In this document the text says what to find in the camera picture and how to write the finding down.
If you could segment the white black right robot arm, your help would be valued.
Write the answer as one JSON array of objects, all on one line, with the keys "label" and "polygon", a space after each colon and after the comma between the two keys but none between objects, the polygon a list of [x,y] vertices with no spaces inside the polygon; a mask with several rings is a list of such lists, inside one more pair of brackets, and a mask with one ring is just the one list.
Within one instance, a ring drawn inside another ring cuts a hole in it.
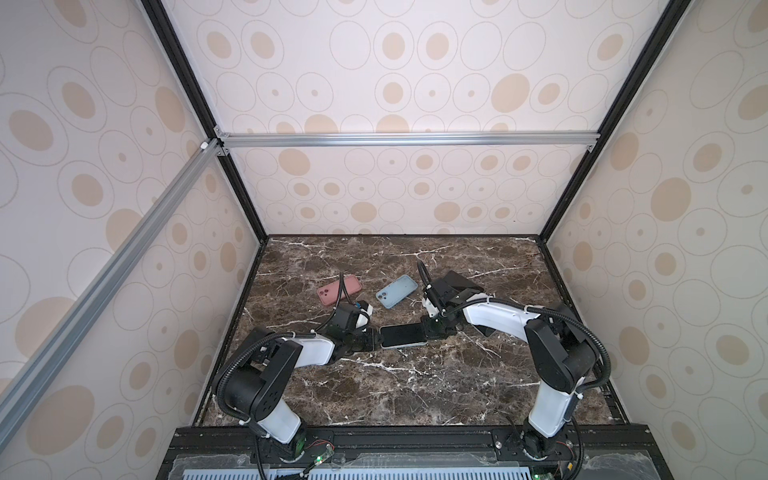
[{"label": "white black right robot arm", "polygon": [[501,332],[527,343],[539,389],[526,429],[541,439],[555,437],[571,420],[583,394],[610,379],[611,360],[597,336],[567,312],[489,296],[450,272],[426,280],[422,304],[426,338],[442,339],[468,324],[482,333]]}]

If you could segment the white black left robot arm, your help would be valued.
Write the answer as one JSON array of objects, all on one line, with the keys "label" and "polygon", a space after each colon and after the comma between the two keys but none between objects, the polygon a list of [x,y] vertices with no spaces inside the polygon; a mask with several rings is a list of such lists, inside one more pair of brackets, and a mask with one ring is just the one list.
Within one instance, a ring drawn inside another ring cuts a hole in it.
[{"label": "white black left robot arm", "polygon": [[219,409],[260,438],[301,449],[304,422],[283,399],[293,372],[372,351],[377,337],[370,326],[372,313],[366,301],[343,302],[308,333],[254,329],[214,377],[212,392]]}]

